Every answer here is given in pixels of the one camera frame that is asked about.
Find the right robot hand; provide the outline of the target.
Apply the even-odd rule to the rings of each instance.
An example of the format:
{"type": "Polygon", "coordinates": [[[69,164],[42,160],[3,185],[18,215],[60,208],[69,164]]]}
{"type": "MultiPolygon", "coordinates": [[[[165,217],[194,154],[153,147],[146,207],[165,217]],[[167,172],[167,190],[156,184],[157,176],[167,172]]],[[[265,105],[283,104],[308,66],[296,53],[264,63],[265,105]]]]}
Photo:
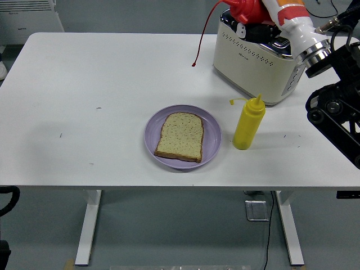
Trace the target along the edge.
{"type": "Polygon", "coordinates": [[[303,1],[228,1],[239,23],[275,25],[290,41],[293,58],[304,61],[330,50],[324,34],[316,32],[303,1]]]}

